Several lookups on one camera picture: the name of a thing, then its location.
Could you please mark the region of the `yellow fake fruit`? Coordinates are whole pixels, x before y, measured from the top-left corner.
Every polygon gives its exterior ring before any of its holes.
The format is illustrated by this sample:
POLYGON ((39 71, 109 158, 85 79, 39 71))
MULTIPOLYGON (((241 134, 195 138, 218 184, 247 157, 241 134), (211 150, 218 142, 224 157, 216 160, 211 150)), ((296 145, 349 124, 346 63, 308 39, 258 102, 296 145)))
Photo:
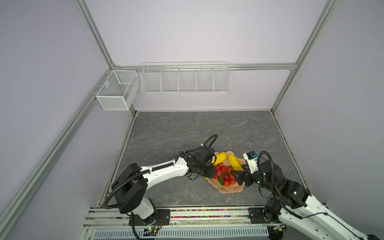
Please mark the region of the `yellow fake fruit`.
POLYGON ((227 158, 226 152, 221 152, 221 153, 215 153, 215 155, 212 158, 211 163, 216 166, 224 162, 227 158))
POLYGON ((242 164, 239 162, 238 158, 234 155, 229 155, 228 157, 229 163, 235 171, 242 171, 242 164))

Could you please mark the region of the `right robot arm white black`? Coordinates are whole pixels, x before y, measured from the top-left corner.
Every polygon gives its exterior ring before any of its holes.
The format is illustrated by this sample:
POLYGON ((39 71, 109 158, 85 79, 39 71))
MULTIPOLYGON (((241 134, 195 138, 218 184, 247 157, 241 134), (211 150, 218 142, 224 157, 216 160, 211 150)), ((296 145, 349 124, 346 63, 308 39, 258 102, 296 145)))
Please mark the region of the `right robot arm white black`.
POLYGON ((264 218, 273 223, 292 227, 312 240, 376 240, 347 224, 309 189, 285 178, 282 170, 269 161, 257 166, 245 166, 243 171, 232 171, 235 180, 249 187, 253 184, 271 192, 264 207, 264 218))

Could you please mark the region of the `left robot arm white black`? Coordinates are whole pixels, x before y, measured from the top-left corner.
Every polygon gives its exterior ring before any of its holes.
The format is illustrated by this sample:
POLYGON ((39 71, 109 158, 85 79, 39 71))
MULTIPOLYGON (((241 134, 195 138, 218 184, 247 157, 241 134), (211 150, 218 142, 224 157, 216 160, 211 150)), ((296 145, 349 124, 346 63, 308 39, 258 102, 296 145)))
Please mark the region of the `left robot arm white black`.
POLYGON ((192 175, 213 179, 219 157, 212 148, 200 146, 195 150, 181 151, 175 159, 161 164, 140 167, 130 164, 111 185, 111 192, 102 204, 104 209, 119 209, 120 214, 134 214, 147 221, 155 217, 156 207, 145 197, 155 185, 176 177, 192 175))

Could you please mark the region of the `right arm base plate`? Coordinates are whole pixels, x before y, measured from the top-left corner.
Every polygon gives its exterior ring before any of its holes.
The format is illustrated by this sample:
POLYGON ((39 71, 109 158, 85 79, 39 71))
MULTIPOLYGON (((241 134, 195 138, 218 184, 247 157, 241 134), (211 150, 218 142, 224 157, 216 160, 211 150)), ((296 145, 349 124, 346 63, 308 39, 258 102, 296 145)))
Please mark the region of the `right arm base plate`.
POLYGON ((279 216, 281 213, 279 209, 269 209, 269 208, 248 208, 249 211, 249 219, 252 224, 267 224, 267 223, 278 223, 282 222, 279 220, 279 216))

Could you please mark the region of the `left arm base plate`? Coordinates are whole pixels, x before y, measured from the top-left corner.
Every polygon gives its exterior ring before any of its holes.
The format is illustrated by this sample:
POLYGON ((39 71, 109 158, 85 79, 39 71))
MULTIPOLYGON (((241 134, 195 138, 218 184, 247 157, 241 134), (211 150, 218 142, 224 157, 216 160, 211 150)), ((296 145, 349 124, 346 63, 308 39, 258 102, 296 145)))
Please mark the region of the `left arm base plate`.
POLYGON ((131 219, 134 226, 168 226, 171 220, 171 210, 158 209, 146 219, 142 219, 138 215, 133 214, 131 219))

